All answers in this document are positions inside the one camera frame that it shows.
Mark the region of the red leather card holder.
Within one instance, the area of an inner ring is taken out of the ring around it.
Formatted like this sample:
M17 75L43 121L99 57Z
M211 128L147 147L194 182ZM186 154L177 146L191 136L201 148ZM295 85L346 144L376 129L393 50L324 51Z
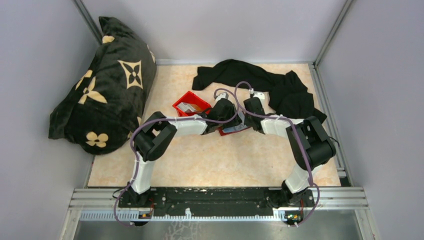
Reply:
M238 125L230 125L230 124L224 124L221 127L218 128L218 132L220 136L226 136L230 134L239 133L242 131L245 131L249 129L250 127L245 125L244 123L240 123Z

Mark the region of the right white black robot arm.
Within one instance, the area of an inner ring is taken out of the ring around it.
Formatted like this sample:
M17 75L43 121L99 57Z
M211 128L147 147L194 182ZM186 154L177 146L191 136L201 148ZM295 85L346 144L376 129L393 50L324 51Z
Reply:
M287 206L295 206L301 193L313 183L314 170L325 165L336 155L336 147L315 116L290 119L282 115L266 115L258 97L243 101L245 124L264 135L275 135L289 141L296 165L282 183L281 199Z

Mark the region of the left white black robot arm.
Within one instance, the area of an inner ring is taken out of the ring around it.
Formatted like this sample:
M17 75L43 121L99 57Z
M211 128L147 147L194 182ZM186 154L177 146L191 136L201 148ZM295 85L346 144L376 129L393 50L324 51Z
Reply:
M212 108L190 116L169 117L154 112L135 130L130 147L135 155L132 177L128 189L130 200L138 207L149 203L151 178L155 161L167 150L176 137L207 135L218 129L232 128L242 124L241 111L226 98L219 99Z

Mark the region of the red plastic bin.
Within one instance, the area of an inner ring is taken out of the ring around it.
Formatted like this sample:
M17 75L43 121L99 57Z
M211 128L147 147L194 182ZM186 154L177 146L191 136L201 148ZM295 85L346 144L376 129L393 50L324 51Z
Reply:
M172 107L179 117L188 117L194 114L208 113L212 106L192 91L187 91Z

